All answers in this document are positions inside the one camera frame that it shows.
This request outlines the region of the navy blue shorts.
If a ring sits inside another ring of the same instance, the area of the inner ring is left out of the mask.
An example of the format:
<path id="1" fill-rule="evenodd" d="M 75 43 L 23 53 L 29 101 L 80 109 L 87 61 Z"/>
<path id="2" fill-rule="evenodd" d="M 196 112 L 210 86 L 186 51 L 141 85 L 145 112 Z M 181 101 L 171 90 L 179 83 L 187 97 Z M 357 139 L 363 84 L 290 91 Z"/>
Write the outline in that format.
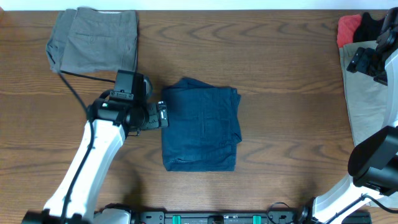
<path id="1" fill-rule="evenodd" d="M 162 90 L 169 125 L 162 130 L 167 171 L 233 171 L 242 141 L 237 89 L 182 78 Z"/>

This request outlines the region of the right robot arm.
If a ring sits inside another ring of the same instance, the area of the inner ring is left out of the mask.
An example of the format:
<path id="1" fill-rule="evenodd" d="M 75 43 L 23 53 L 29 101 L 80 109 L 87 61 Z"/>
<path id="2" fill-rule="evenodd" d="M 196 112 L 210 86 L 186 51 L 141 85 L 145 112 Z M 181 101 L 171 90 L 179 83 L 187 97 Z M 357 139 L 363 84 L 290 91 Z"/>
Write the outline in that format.
<path id="1" fill-rule="evenodd" d="M 375 49 L 360 47 L 347 71 L 366 74 L 387 87 L 382 128 L 353 149 L 348 173 L 304 205 L 293 223 L 370 223 L 370 214 L 359 210 L 368 202 L 397 213 L 380 203 L 397 192 L 397 8 L 387 11 L 376 42 Z"/>

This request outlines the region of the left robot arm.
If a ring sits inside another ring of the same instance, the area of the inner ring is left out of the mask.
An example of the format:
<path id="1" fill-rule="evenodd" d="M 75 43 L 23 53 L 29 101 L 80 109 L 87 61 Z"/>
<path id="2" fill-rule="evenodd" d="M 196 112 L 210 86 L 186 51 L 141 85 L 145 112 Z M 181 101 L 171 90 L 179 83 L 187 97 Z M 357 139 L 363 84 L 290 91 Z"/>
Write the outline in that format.
<path id="1" fill-rule="evenodd" d="M 41 212 L 28 211 L 23 223 L 134 223 L 121 204 L 96 211 L 98 195 L 116 153 L 129 135 L 169 125 L 164 101 L 149 103 L 152 83 L 141 73 L 118 70 L 114 87 L 83 109 L 83 137 L 58 189 Z"/>

